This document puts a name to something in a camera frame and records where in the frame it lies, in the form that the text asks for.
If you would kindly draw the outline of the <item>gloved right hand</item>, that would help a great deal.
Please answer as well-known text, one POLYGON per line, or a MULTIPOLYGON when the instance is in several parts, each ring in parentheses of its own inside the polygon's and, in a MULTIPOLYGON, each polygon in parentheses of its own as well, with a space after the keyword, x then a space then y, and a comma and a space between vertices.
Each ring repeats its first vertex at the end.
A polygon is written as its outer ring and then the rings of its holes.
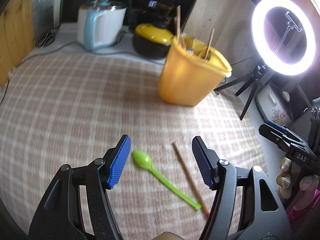
POLYGON ((280 163, 276 184, 277 195, 289 213, 306 208, 316 199, 318 176, 303 172, 295 162, 285 157, 280 163))

